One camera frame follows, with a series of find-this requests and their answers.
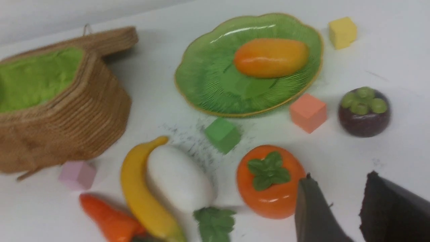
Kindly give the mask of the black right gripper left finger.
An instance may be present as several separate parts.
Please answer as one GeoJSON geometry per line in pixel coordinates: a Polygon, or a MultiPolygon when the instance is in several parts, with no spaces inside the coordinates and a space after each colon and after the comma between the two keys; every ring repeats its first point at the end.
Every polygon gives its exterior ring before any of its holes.
{"type": "Polygon", "coordinates": [[[351,242],[338,224],[330,205],[308,173],[298,182],[295,231],[298,242],[351,242]]]}

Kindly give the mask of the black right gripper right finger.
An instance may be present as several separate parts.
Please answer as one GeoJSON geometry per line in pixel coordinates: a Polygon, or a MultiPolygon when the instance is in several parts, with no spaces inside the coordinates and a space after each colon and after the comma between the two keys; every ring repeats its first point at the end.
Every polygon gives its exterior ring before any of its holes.
{"type": "Polygon", "coordinates": [[[372,171],[359,213],[366,242],[428,242],[429,201],[372,171]]]}

